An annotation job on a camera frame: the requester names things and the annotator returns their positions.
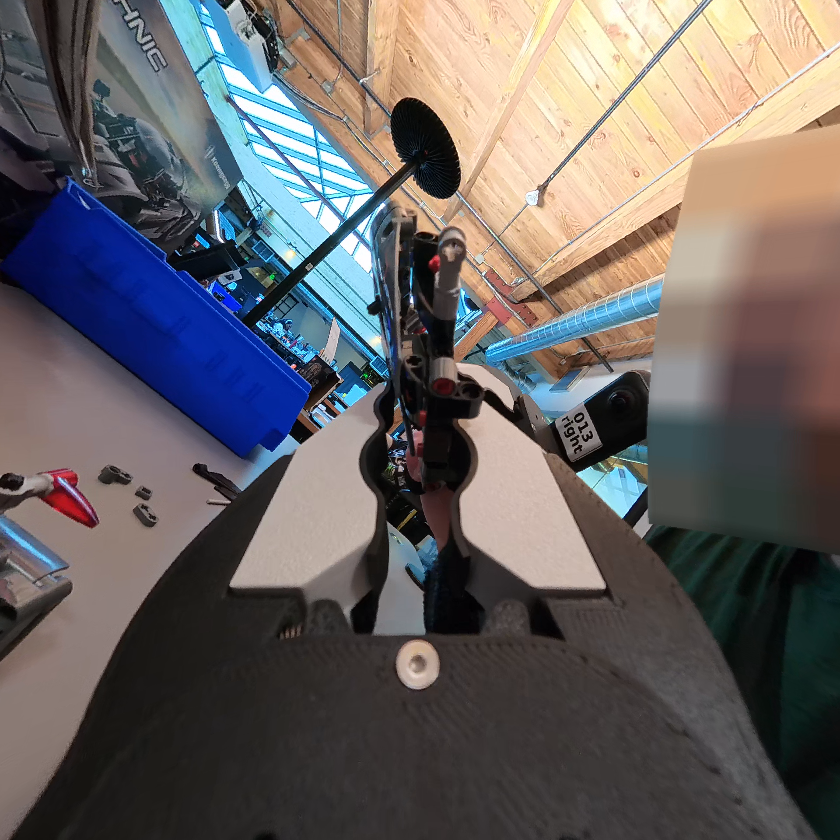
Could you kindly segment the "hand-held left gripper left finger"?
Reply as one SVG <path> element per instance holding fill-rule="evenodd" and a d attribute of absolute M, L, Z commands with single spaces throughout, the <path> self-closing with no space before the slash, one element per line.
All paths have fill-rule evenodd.
<path fill-rule="evenodd" d="M 335 602 L 353 630 L 376 629 L 392 554 L 380 486 L 392 409 L 392 389 L 378 385 L 290 457 L 232 596 Z"/>

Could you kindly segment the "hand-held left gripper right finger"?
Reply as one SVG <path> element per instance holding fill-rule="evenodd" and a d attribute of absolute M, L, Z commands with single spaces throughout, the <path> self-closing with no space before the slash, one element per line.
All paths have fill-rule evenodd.
<path fill-rule="evenodd" d="M 530 608 L 543 597 L 604 595 L 547 453 L 484 403 L 458 430 L 469 472 L 453 525 L 469 557 L 466 589 L 486 614 L 505 601 Z"/>

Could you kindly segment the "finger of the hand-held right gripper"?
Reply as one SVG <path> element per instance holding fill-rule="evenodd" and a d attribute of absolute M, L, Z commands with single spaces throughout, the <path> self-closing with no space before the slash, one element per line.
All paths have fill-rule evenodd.
<path fill-rule="evenodd" d="M 503 381 L 489 368 L 479 364 L 460 364 L 459 372 L 475 381 L 482 389 L 482 401 L 524 434 L 527 433 L 527 418 L 518 406 L 507 381 Z"/>

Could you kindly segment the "small lego gearbox assembly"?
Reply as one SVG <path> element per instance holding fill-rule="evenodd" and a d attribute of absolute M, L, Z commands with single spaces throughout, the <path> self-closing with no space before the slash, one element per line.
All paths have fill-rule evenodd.
<path fill-rule="evenodd" d="M 374 302 L 394 404 L 424 490 L 455 489 L 468 467 L 453 443 L 455 423 L 478 416 L 485 389 L 455 361 L 455 326 L 466 237 L 417 229 L 417 216 L 393 200 L 370 227 Z"/>

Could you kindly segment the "large lego car chassis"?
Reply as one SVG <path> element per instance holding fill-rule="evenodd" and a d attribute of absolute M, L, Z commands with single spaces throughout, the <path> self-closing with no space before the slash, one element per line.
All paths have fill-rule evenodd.
<path fill-rule="evenodd" d="M 94 529 L 98 514 L 78 489 L 71 469 L 40 471 L 31 476 L 1 476 L 1 657 L 20 644 L 72 590 L 63 575 L 69 565 L 8 513 L 25 501 L 39 499 L 59 514 Z"/>

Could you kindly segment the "person's right hand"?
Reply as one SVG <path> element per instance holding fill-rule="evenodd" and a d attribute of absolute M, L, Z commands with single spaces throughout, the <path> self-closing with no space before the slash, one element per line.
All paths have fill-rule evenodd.
<path fill-rule="evenodd" d="M 419 496 L 437 551 L 441 553 L 449 539 L 454 491 L 442 481 L 424 484 L 421 481 L 422 465 L 423 461 L 417 455 L 406 452 L 406 485 L 412 493 Z"/>

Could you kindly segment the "wooden ceiling beam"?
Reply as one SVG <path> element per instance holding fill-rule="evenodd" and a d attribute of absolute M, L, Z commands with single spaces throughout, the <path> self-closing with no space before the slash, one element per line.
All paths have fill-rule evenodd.
<path fill-rule="evenodd" d="M 694 157 L 706 149 L 777 137 L 799 130 L 824 111 L 838 106 L 839 44 L 825 49 L 791 77 L 761 97 L 719 131 L 671 164 L 653 181 L 616 205 L 605 216 L 560 247 L 509 293 L 515 302 L 540 293 L 586 260 L 613 246 L 680 204 Z"/>

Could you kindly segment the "blue plastic bin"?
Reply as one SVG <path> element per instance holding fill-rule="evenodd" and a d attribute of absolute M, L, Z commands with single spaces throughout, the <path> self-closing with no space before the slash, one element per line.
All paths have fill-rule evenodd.
<path fill-rule="evenodd" d="M 2 271 L 237 456 L 275 451 L 310 384 L 74 181 Z"/>

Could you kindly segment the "black pole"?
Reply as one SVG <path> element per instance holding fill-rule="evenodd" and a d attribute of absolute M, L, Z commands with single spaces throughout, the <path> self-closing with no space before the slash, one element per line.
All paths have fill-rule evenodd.
<path fill-rule="evenodd" d="M 409 179 L 413 178 L 422 192 L 439 200 L 448 199 L 457 193 L 461 181 L 459 156 L 454 140 L 434 110 L 419 99 L 404 98 L 394 106 L 391 128 L 395 152 L 402 165 L 374 190 L 364 204 L 265 294 L 263 300 L 246 314 L 246 327 L 254 328 Z"/>

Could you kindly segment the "person's green shirt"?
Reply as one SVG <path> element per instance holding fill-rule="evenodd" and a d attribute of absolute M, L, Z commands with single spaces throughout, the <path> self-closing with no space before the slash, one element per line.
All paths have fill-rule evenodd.
<path fill-rule="evenodd" d="M 813 831 L 839 838 L 838 555 L 669 527 L 645 540 L 717 640 Z"/>

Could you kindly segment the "black box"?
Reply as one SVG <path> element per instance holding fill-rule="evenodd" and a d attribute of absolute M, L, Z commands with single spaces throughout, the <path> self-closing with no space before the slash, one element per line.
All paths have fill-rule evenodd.
<path fill-rule="evenodd" d="M 182 247 L 242 175 L 161 2 L 101 2 L 97 187 L 82 181 L 25 2 L 1 15 L 2 257 L 69 180 L 167 255 Z"/>

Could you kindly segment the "white projector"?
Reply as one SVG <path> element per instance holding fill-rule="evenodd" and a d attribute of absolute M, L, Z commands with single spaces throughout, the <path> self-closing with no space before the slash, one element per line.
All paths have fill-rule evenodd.
<path fill-rule="evenodd" d="M 277 27 L 252 1 L 209 1 L 205 7 L 224 53 L 259 93 L 272 87 L 288 68 Z"/>

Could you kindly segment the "metal ventilation duct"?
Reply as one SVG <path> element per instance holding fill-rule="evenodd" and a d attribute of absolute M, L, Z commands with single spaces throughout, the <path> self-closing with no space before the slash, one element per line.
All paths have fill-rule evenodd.
<path fill-rule="evenodd" d="M 620 329 L 658 315 L 665 274 L 640 281 L 559 315 L 520 335 L 493 343 L 485 351 L 490 366 L 555 345 Z"/>

